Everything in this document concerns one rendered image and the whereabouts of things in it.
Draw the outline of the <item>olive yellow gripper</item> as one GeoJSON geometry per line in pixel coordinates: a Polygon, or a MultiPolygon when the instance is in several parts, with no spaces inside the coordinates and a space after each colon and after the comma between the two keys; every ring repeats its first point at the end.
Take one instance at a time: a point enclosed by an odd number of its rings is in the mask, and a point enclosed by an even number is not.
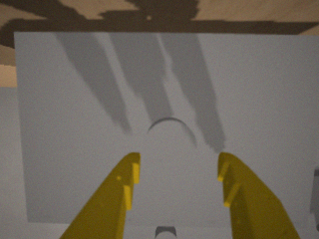
{"type": "MultiPolygon", "coordinates": [[[[123,239],[141,154],[127,154],[110,172],[60,239],[123,239]]],[[[230,209],[232,239],[300,239],[282,203],[238,157],[221,152],[217,180],[230,209]]]]}

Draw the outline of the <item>white chest of drawers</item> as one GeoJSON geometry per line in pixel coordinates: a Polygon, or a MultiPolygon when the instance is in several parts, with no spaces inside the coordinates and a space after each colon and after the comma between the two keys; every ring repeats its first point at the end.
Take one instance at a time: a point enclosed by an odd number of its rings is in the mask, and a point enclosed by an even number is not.
{"type": "Polygon", "coordinates": [[[314,179],[313,182],[318,182],[319,183],[319,170],[314,171],[314,179]]]}

